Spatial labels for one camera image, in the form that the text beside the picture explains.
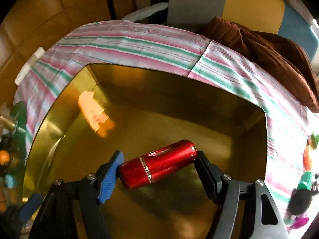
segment blue gripper pad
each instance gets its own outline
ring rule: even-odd
[[[102,168],[100,176],[100,190],[98,200],[104,204],[110,199],[117,182],[117,168],[124,163],[124,154],[121,151],[115,151],[110,161]]]

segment orange fruit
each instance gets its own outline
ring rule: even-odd
[[[7,165],[10,161],[10,154],[6,150],[0,151],[0,165]]]

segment metal screw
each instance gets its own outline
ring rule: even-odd
[[[54,185],[56,185],[56,186],[59,186],[62,183],[63,183],[63,180],[61,180],[61,179],[57,179],[57,180],[54,181]]]
[[[94,173],[88,174],[88,175],[87,175],[87,179],[88,179],[89,181],[94,180],[94,179],[95,179],[95,174],[94,174]]]
[[[222,178],[224,181],[230,181],[232,179],[232,177],[229,174],[224,174]]]
[[[263,186],[264,185],[264,181],[263,180],[256,180],[256,184],[258,186]]]

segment blue panel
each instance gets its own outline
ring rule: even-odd
[[[293,40],[307,51],[311,60],[314,58],[318,47],[318,38],[306,20],[287,4],[285,4],[285,12],[278,35]]]

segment gold band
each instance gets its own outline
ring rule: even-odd
[[[139,157],[139,159],[140,159],[140,161],[141,161],[141,163],[142,163],[142,166],[143,166],[144,172],[146,173],[146,176],[147,176],[148,182],[149,182],[149,183],[154,183],[154,181],[153,181],[153,177],[152,177],[152,175],[151,175],[151,173],[150,173],[150,170],[149,170],[149,169],[148,169],[148,167],[147,167],[146,162],[144,161],[143,156]]]
[[[4,115],[0,114],[0,124],[4,125],[5,128],[9,130],[14,130],[16,127],[16,123],[12,121],[10,118],[7,118]]]

